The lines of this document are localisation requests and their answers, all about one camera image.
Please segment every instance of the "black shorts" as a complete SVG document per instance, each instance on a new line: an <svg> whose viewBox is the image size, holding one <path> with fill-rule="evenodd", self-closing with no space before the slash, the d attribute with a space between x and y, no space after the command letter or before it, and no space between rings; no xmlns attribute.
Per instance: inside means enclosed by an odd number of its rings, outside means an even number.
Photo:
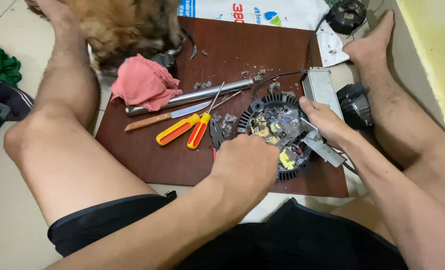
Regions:
<svg viewBox="0 0 445 270"><path fill-rule="evenodd" d="M138 195L72 213L48 238L64 257L164 207ZM176 269L407 269L398 249L349 219L311 210L292 198L266 223L240 224L208 242Z"/></svg>

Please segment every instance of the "knife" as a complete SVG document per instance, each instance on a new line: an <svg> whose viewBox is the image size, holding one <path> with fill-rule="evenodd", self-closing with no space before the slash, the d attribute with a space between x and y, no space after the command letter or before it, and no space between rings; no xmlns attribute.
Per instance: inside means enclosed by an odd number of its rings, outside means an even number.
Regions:
<svg viewBox="0 0 445 270"><path fill-rule="evenodd" d="M204 103L201 103L201 104L197 104L197 105L194 105L194 106L191 106L191 107L179 109L179 110L176 110L176 111L173 111L173 112L160 114L158 116L154 116L154 117L151 117L151 118L148 118L148 119L144 119L144 120L141 120L141 121L130 123L124 129L124 132L133 131L133 130L140 129L140 128L145 127L145 126L151 126L152 124L159 123L159 122L164 121L164 120L175 119L175 118L181 117L181 116L186 115L186 114L191 114L191 113L197 112L199 110L202 110L205 107L208 107L209 104L211 104L211 101L207 101L207 102L204 102Z"/></svg>

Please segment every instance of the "person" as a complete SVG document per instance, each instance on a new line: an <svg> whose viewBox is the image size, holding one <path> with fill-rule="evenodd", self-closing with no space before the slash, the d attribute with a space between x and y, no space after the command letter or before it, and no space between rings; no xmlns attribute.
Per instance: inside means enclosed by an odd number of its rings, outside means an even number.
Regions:
<svg viewBox="0 0 445 270"><path fill-rule="evenodd" d="M171 202L159 196L86 131L98 88L84 36L67 6L38 3L55 45L34 108L8 130L4 148L64 256L47 269L445 269L445 132L388 71L393 11L343 50L369 89L377 141L403 170L326 105L302 97L368 195L332 214L292 199L266 223L238 225L274 183L278 149L240 135L222 144L193 189Z"/></svg>

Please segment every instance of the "leg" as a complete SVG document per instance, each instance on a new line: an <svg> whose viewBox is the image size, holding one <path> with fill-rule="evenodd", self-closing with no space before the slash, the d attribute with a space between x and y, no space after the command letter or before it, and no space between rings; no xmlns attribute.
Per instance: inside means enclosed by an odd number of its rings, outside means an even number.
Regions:
<svg viewBox="0 0 445 270"><path fill-rule="evenodd" d="M386 48L394 26L394 12L383 15L366 38L348 43L343 51L358 67L375 121L375 137L404 174L445 206L445 132L394 81ZM333 211L389 236L369 195Z"/></svg>
<svg viewBox="0 0 445 270"><path fill-rule="evenodd" d="M39 0L54 27L55 45L33 110L4 137L46 223L81 209L134 195L156 194L85 130L98 87L74 15Z"/></svg>

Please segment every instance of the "wooden knife handle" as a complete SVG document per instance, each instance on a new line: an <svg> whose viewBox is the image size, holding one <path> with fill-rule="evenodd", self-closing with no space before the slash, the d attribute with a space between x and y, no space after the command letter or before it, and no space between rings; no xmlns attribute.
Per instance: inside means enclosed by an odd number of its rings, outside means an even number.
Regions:
<svg viewBox="0 0 445 270"><path fill-rule="evenodd" d="M161 114L161 115L158 115L158 116L154 116L154 117L151 117L151 118L148 118L148 119L144 119L144 120L141 120L141 121L130 123L124 129L124 132L133 131L133 130L140 129L140 128L145 127L145 126L151 126L152 124L159 123L161 121L168 120L168 119L171 119L171 118L172 118L171 113L168 112L168 113Z"/></svg>

